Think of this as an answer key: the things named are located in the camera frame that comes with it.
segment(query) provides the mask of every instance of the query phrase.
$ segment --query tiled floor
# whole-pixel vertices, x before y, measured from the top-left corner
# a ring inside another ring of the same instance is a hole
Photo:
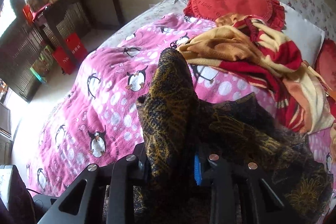
[[[86,49],[91,52],[102,44],[113,31],[92,30],[81,39]],[[34,98],[23,108],[23,99],[18,98],[16,94],[8,100],[7,105],[15,115],[16,122],[22,115],[21,122],[15,136],[12,157],[12,164],[15,164],[24,182],[27,180],[26,162],[30,158],[37,136],[43,123],[48,118],[53,107],[63,99],[66,93],[72,88],[78,70],[71,75],[63,75],[61,68],[55,65],[47,77],[47,84],[41,85]]]

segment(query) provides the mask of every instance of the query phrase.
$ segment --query black furniture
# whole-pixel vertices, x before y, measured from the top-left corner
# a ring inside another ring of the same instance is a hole
[[[69,56],[70,60],[73,64],[78,64],[78,61],[73,56],[71,51],[69,50],[67,44],[63,40],[62,35],[60,34],[59,30],[57,29],[57,24],[60,23],[65,16],[65,13],[68,9],[68,7],[72,4],[75,4],[77,2],[80,2],[81,0],[58,0],[54,4],[51,4],[48,6],[44,11],[43,15],[46,19],[50,30],[53,32],[54,36],[58,40],[59,44],[62,46],[66,54]],[[123,16],[123,13],[121,11],[119,0],[112,0],[114,4],[115,11],[117,13],[117,18],[119,22],[119,27],[122,27],[125,25],[125,19]]]

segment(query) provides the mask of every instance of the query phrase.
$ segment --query desk leg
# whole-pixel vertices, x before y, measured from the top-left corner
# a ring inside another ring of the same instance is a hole
[[[56,24],[54,24],[54,22],[52,20],[48,21],[48,25],[50,30],[52,31],[52,33],[54,34],[54,36],[56,37],[56,39],[58,40],[59,44],[61,45],[61,47],[64,49],[65,53],[67,54],[67,56],[70,58],[71,62],[78,67],[79,63],[77,61],[77,59],[75,58],[75,56],[72,54],[72,52],[70,51],[70,49],[68,48],[68,45],[66,44],[66,42],[64,41],[61,33],[58,31]]]
[[[125,18],[124,18],[123,12],[121,11],[119,0],[113,0],[113,5],[114,5],[115,12],[117,14],[119,26],[122,27],[125,25]]]

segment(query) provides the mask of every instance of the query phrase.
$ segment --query metal bolt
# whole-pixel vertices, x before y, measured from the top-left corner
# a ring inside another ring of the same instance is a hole
[[[134,161],[136,158],[137,158],[136,155],[133,154],[129,154],[126,156],[127,161]]]
[[[209,159],[215,161],[215,160],[218,160],[218,159],[219,159],[219,156],[218,156],[217,154],[211,154],[211,155],[209,156]]]
[[[87,167],[87,169],[89,170],[89,171],[95,171],[95,170],[97,170],[97,165],[96,164],[90,164],[88,167]]]
[[[248,165],[249,169],[255,170],[258,168],[258,165],[255,162],[250,162]]]

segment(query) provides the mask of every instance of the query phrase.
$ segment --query penguin print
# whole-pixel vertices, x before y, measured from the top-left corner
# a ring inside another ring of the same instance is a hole
[[[55,143],[57,146],[60,146],[60,144],[63,142],[63,139],[65,137],[65,124],[61,125],[56,132],[56,136],[55,136]]]
[[[96,99],[96,92],[99,87],[101,79],[96,76],[96,73],[91,74],[87,79],[87,93]]]
[[[214,78],[218,74],[218,70],[215,70],[208,66],[191,65],[191,68],[197,80],[199,77],[201,77],[203,79],[208,80],[211,84],[213,83]]]
[[[95,133],[91,133],[90,131],[87,131],[87,133],[91,138],[91,150],[89,150],[89,153],[96,158],[103,156],[106,150],[106,126],[104,132],[96,131]]]
[[[160,27],[160,30],[162,33],[171,33],[173,29],[166,28],[166,27]]]
[[[44,190],[47,186],[47,178],[43,173],[43,169],[39,168],[37,170],[37,184]]]
[[[27,178],[29,180],[29,177],[30,177],[30,164],[26,165],[26,172],[27,172]]]
[[[42,145],[44,139],[44,131],[41,133],[40,138],[39,138],[39,146]]]
[[[126,53],[130,58],[132,58],[140,53],[140,49],[135,47],[125,48],[124,53]]]
[[[138,70],[134,74],[127,73],[128,82],[126,88],[132,91],[139,91],[143,88],[146,81],[146,69]]]
[[[188,22],[188,23],[193,23],[196,21],[196,17],[188,17],[188,16],[184,16],[184,20],[185,22]]]
[[[325,157],[325,168],[326,168],[326,171],[328,174],[331,173],[331,156],[330,156],[330,153],[328,153]]]
[[[133,33],[133,34],[129,35],[128,37],[126,37],[125,40],[131,40],[133,38],[135,38],[135,33]]]
[[[175,41],[176,45],[179,46],[182,43],[185,43],[189,40],[188,33],[186,33],[184,36],[180,37],[178,40]]]

